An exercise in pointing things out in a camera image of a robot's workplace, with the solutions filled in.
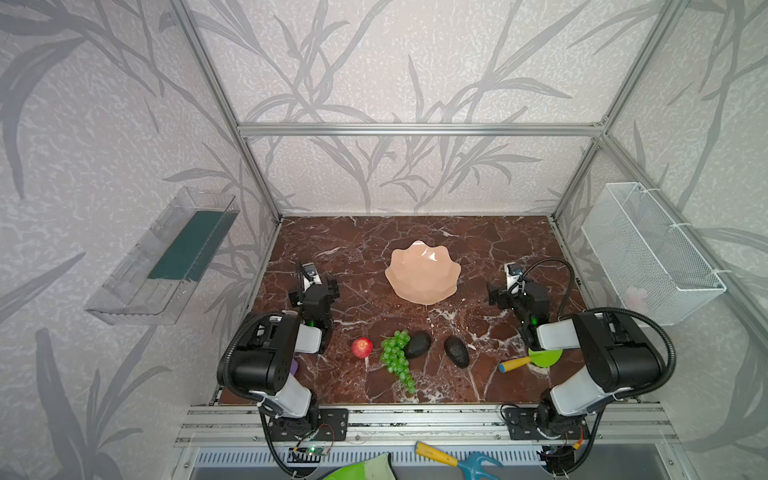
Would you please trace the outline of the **red fake apple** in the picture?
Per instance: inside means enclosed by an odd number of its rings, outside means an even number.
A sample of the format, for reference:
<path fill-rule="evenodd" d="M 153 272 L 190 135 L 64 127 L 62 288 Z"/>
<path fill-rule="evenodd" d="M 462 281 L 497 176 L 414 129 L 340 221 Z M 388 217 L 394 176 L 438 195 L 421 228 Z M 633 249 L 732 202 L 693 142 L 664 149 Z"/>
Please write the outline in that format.
<path fill-rule="evenodd" d="M 351 346 L 352 354 L 359 359 L 368 358 L 372 354 L 373 349 L 373 342 L 367 337 L 354 340 Z"/>

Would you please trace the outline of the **dark fake avocado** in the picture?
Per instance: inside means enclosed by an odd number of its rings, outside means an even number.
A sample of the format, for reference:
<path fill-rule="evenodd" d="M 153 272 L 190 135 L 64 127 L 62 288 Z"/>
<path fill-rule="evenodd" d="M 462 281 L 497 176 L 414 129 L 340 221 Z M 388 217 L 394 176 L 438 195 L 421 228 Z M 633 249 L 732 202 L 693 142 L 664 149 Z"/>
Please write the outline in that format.
<path fill-rule="evenodd" d="M 426 354 L 432 345 L 432 337 L 426 331 L 417 331 L 410 335 L 409 342 L 403 347 L 406 359 L 416 359 Z"/>
<path fill-rule="evenodd" d="M 470 364 L 470 355 L 466 344 L 452 335 L 444 341 L 444 351 L 449 360 L 458 368 L 466 369 Z"/>

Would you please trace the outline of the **green fake grape bunch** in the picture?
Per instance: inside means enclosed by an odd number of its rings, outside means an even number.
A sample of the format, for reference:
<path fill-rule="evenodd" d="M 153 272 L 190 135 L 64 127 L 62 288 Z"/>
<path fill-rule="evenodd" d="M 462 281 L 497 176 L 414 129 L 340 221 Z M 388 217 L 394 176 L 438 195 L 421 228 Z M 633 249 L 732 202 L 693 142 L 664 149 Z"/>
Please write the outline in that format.
<path fill-rule="evenodd" d="M 396 377 L 409 395 L 415 395 L 415 380 L 410 371 L 409 360 L 405 355 L 405 347 L 410 340 L 411 337 L 407 330 L 395 331 L 391 337 L 384 338 L 381 342 L 380 361 Z"/>

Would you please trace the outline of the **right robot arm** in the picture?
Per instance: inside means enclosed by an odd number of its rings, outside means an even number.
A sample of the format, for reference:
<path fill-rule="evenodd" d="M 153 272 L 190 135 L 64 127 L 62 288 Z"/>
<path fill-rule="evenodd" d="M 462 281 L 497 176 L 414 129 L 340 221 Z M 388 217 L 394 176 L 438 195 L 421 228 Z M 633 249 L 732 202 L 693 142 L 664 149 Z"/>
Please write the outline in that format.
<path fill-rule="evenodd" d="M 587 415 L 608 404 L 653 392 L 665 385 L 677 366 L 677 352 L 663 327 L 644 314 L 617 307 L 596 307 L 568 314 L 566 304 L 576 285 L 569 278 L 550 317 L 550 294 L 530 279 L 531 268 L 504 265 L 506 283 L 489 287 L 489 303 L 510 310 L 521 323 L 528 348 L 524 357 L 499 364 L 502 373 L 525 365 L 549 368 L 567 350 L 580 351 L 583 367 L 569 379 L 545 390 L 530 411 L 533 429 L 545 438 L 558 439 L 585 421 Z"/>

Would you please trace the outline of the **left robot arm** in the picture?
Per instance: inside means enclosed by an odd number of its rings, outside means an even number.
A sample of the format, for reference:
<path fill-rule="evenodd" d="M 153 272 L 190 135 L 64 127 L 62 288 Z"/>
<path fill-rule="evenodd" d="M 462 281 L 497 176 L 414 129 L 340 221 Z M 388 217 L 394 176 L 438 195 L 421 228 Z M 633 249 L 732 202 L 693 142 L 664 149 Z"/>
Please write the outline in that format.
<path fill-rule="evenodd" d="M 324 353 L 334 331 L 331 307 L 338 282 L 322 278 L 314 263 L 296 264 L 297 287 L 289 292 L 291 308 L 254 313 L 244 318 L 217 367 L 218 384 L 232 394 L 254 401 L 273 421 L 319 422 L 315 393 L 299 383 L 291 366 L 297 353 Z"/>

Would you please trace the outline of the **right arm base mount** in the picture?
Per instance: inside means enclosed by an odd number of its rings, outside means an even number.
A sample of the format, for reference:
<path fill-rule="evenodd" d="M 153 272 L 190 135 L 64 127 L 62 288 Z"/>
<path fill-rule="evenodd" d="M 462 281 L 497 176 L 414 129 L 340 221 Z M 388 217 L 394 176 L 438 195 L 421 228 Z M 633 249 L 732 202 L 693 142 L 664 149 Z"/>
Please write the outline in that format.
<path fill-rule="evenodd" d="M 499 413 L 511 440 L 576 442 L 590 437 L 584 416 L 563 417 L 538 406 L 502 404 Z"/>

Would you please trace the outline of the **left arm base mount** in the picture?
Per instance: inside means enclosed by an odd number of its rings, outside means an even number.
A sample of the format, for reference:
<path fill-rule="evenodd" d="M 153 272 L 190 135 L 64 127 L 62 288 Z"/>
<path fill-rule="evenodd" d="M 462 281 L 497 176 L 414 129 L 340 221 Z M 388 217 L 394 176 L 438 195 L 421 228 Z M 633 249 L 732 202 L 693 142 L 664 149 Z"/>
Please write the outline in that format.
<path fill-rule="evenodd" d="M 309 437 L 313 441 L 343 441 L 349 426 L 349 410 L 346 408 L 320 408 L 310 410 L 302 418 L 269 419 L 267 423 L 273 441 L 298 441 Z"/>

